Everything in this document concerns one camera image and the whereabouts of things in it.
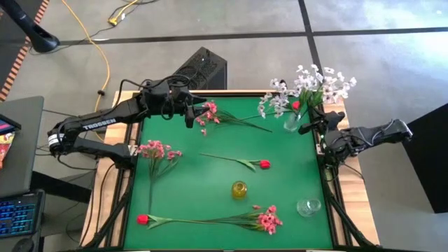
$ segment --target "concrete floor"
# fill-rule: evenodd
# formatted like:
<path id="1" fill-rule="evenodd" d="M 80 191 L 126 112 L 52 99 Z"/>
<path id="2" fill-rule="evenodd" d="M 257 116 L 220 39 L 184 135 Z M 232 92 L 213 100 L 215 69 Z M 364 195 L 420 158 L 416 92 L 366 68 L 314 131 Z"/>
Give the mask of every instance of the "concrete floor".
<path id="1" fill-rule="evenodd" d="M 91 34 L 108 27 L 106 20 L 111 11 L 123 5 L 119 0 L 68 3 Z M 448 26 L 448 2 L 442 0 L 305 3 L 314 31 Z M 62 41 L 85 37 L 59 0 L 50 1 L 41 24 Z M 140 6 L 122 24 L 96 38 L 304 30 L 296 0 L 160 0 Z M 315 40 L 323 66 L 358 80 L 345 102 L 353 126 L 371 127 L 391 118 L 410 122 L 448 102 L 447 32 L 321 36 Z M 112 104 L 121 79 L 165 77 L 200 46 L 228 61 L 229 89 L 268 88 L 271 78 L 293 80 L 297 65 L 312 63 L 306 37 L 102 45 L 111 65 L 111 81 L 101 107 Z M 49 55 L 28 55 L 8 99 L 42 95 L 46 109 L 76 115 L 89 113 L 105 77 L 103 59 L 91 45 L 72 46 Z M 63 116 L 44 113 L 39 143 L 46 142 L 46 131 L 61 120 Z M 70 155 L 66 161 L 80 167 L 95 166 L 83 155 Z M 446 251 L 448 214 L 432 213 L 403 147 L 383 145 L 365 151 L 360 155 L 360 164 L 381 244 L 386 248 Z M 34 169 L 57 178 L 78 173 L 51 157 L 36 157 Z M 88 186 L 89 180 L 82 184 Z M 83 211 L 85 205 L 80 205 L 58 223 L 66 223 Z M 80 217 L 73 226 L 82 222 Z M 45 243 L 45 252 L 75 246 L 64 235 L 53 235 Z"/>

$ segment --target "green mat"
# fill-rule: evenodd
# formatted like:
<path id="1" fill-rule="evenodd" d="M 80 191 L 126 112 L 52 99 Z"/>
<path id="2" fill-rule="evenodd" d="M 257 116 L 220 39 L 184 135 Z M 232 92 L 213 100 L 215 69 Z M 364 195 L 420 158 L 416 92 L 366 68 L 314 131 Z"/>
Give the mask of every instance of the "green mat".
<path id="1" fill-rule="evenodd" d="M 257 114 L 257 97 L 213 98 L 218 109 L 238 118 Z M 151 230 L 136 223 L 139 214 L 148 213 L 148 160 L 139 158 L 125 249 L 330 249 L 332 247 L 328 217 L 319 178 L 312 134 L 300 136 L 283 128 L 284 115 L 250 119 L 274 133 L 252 127 L 208 125 L 207 136 L 195 122 L 185 127 L 184 118 L 176 115 L 166 121 L 153 117 L 144 122 L 142 143 L 161 140 L 184 156 L 177 168 L 154 186 L 151 214 L 166 218 L 190 220 L 211 219 L 243 214 L 252 205 L 277 206 L 283 226 L 277 233 L 246 230 L 228 224 L 168 223 Z M 309 122 L 306 115 L 301 123 Z M 198 155 L 210 153 L 229 158 L 270 160 L 270 169 L 254 173 L 236 162 Z M 248 185 L 246 199 L 231 197 L 235 181 Z M 298 200 L 316 198 L 322 209 L 311 218 L 301 217 L 296 210 Z"/>

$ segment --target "black metal frame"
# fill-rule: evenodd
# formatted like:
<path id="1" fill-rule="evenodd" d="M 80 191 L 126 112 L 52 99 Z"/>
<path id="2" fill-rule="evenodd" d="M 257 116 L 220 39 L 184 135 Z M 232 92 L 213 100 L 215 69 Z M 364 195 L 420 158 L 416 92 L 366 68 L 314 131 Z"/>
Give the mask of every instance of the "black metal frame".
<path id="1" fill-rule="evenodd" d="M 200 95 L 200 96 L 203 96 L 203 97 L 261 97 L 261 96 L 263 96 L 265 94 L 264 92 L 238 92 L 238 91 L 234 91 L 233 92 L 231 90 L 224 90 L 222 92 L 194 92 L 194 91 L 192 91 L 192 93 L 194 95 Z M 143 129 L 143 126 L 144 126 L 144 122 L 140 122 L 139 123 L 139 130 L 137 132 L 137 137 L 136 137 L 137 141 L 140 141 L 141 129 Z M 315 132 L 313 130 L 313 136 L 314 136 L 315 143 L 318 143 L 318 141 L 317 141 L 317 136 L 318 135 L 319 134 L 317 134 L 317 132 Z M 317 153 L 316 153 L 316 159 L 317 159 L 317 162 L 318 162 L 319 172 L 321 173 L 321 183 L 322 183 L 322 186 L 324 187 L 324 183 L 327 183 L 326 181 L 324 181 L 323 178 L 325 176 L 323 176 L 323 174 L 322 174 L 324 172 L 325 167 L 323 166 L 323 163 L 320 160 L 320 158 L 317 156 Z M 130 197 L 128 203 L 125 206 L 125 212 L 123 214 L 122 225 L 121 225 L 121 229 L 120 229 L 120 241 L 118 242 L 118 248 L 123 248 L 123 246 L 124 246 L 124 238 L 125 238 L 125 235 L 126 235 L 126 226 L 127 226 L 127 222 L 128 222 L 128 218 L 129 218 L 127 213 L 129 211 L 130 203 L 132 201 L 132 187 L 134 185 L 134 180 L 133 180 L 134 177 L 131 176 L 131 178 L 132 178 L 132 181 L 131 180 L 128 181 L 128 183 L 132 183 L 132 185 L 131 185 L 131 197 Z M 335 179 L 333 181 L 333 183 L 334 183 L 334 186 L 335 186 L 335 193 L 336 193 L 336 195 L 339 195 L 338 201 L 339 201 L 339 203 L 341 203 L 342 206 L 344 206 L 343 201 L 340 201 L 340 200 L 342 200 L 342 191 L 341 191 L 341 188 L 340 188 L 340 182 L 339 182 L 338 179 Z M 116 201 L 116 196 L 117 196 L 116 192 L 120 192 L 121 190 L 122 190 L 122 188 L 116 188 L 115 189 L 114 202 Z M 329 228 L 330 228 L 330 237 L 331 237 L 331 241 L 332 241 L 332 246 L 333 246 L 333 248 L 335 248 L 336 246 L 339 246 L 339 244 L 337 243 L 337 231 L 336 231 L 336 228 L 335 228 L 335 222 L 334 222 L 333 213 L 331 211 L 330 199 L 327 197 L 327 195 L 324 192 L 323 192 L 323 196 L 324 196 L 324 201 L 325 201 L 325 208 L 326 208 L 326 213 L 327 213 L 327 218 L 328 218 L 328 224 L 329 224 Z M 347 240 L 351 241 L 350 235 L 348 237 L 346 237 L 346 241 Z"/>

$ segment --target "keyboard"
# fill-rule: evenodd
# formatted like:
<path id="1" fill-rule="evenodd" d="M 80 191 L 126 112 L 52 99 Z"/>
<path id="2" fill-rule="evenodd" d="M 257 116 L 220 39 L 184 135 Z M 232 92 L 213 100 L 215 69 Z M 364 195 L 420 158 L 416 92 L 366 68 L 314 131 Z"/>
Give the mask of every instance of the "keyboard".
<path id="1" fill-rule="evenodd" d="M 33 193 L 0 199 L 0 239 L 35 233 L 40 202 Z"/>

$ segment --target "red tulip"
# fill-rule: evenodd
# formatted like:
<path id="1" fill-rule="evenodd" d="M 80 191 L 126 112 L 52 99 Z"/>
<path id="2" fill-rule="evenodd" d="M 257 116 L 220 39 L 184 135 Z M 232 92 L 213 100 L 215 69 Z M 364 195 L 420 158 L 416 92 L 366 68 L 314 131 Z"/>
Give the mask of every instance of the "red tulip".
<path id="1" fill-rule="evenodd" d="M 298 110 L 300 108 L 300 102 L 299 101 L 294 101 L 293 102 L 293 109 Z"/>
<path id="2" fill-rule="evenodd" d="M 137 224 L 147 225 L 149 223 L 149 216 L 146 214 L 140 214 L 137 216 Z"/>
<path id="3" fill-rule="evenodd" d="M 260 161 L 260 168 L 261 169 L 267 169 L 271 167 L 271 162 L 269 162 L 269 160 L 261 160 Z"/>

